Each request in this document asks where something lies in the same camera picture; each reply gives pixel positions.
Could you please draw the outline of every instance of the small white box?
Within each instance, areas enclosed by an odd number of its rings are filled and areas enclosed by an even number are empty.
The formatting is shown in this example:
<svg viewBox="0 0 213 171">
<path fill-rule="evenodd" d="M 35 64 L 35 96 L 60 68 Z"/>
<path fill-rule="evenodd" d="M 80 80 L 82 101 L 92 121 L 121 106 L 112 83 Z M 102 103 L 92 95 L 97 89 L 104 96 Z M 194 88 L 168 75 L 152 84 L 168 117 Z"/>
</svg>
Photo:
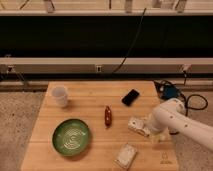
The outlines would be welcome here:
<svg viewBox="0 0 213 171">
<path fill-rule="evenodd" d="M 115 162 L 122 168 L 129 169 L 137 152 L 138 150 L 135 147 L 127 143 L 120 149 Z"/>
</svg>

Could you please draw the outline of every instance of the wooden table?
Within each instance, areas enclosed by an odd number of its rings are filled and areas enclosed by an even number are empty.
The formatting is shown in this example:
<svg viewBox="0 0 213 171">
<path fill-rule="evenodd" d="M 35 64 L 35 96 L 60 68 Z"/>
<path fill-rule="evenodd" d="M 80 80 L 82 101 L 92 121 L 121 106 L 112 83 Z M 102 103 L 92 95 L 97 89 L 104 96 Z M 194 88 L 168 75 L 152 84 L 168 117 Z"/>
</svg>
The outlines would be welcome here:
<svg viewBox="0 0 213 171">
<path fill-rule="evenodd" d="M 69 90 L 69 106 L 59 108 L 50 96 L 56 85 L 65 85 Z M 121 99 L 131 89 L 140 92 L 140 97 L 126 107 Z M 51 82 L 36 121 L 29 146 L 22 164 L 22 171 L 121 171 L 115 162 L 123 144 L 129 142 L 139 152 L 130 171 L 177 171 L 178 164 L 170 136 L 158 145 L 149 138 L 128 129 L 131 116 L 147 116 L 159 99 L 152 82 L 143 81 L 72 81 Z M 104 111 L 110 106 L 113 124 L 104 125 Z M 87 150 L 76 157 L 62 157 L 51 143 L 54 129 L 62 121 L 79 118 L 85 121 L 92 141 Z"/>
</svg>

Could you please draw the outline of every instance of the black wall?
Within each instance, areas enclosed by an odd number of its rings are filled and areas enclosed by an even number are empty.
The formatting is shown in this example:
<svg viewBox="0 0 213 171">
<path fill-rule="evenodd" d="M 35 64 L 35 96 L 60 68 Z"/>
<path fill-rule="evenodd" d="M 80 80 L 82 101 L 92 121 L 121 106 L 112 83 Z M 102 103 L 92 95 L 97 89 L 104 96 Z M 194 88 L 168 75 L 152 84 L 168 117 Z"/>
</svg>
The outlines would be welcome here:
<svg viewBox="0 0 213 171">
<path fill-rule="evenodd" d="M 123 57 L 141 17 L 0 17 L 0 56 Z M 213 17 L 146 16 L 134 57 L 213 57 Z"/>
</svg>

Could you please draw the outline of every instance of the white shelf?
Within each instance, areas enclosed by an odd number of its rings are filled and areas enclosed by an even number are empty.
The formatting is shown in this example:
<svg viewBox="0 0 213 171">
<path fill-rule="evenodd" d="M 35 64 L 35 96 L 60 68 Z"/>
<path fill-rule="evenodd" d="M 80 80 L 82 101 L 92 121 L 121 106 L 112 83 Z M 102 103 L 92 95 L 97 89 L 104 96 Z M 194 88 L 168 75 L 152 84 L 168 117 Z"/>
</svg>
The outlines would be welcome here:
<svg viewBox="0 0 213 171">
<path fill-rule="evenodd" d="M 132 0 L 132 12 L 125 12 L 126 0 L 52 0 L 55 12 L 48 14 L 43 0 L 29 0 L 20 10 L 25 0 L 0 0 L 0 15 L 103 15 L 126 16 L 141 15 L 147 8 L 146 15 L 212 15 L 213 0 L 187 0 L 183 13 L 173 9 L 152 8 L 152 0 Z"/>
</svg>

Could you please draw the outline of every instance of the terrazzo floor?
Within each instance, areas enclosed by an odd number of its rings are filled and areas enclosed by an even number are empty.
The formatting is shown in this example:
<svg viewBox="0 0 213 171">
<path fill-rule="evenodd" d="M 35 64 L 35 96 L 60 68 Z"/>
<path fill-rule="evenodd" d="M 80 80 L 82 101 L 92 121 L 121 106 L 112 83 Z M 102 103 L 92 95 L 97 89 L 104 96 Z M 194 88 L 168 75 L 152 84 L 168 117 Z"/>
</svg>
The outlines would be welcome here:
<svg viewBox="0 0 213 171">
<path fill-rule="evenodd" d="M 209 101 L 204 111 L 189 117 L 213 126 L 213 92 L 199 92 Z M 0 93 L 0 171 L 20 171 L 27 143 L 38 116 L 44 93 Z M 193 105 L 200 105 L 193 99 Z M 212 171 L 213 152 L 183 135 L 172 137 L 180 171 Z"/>
</svg>

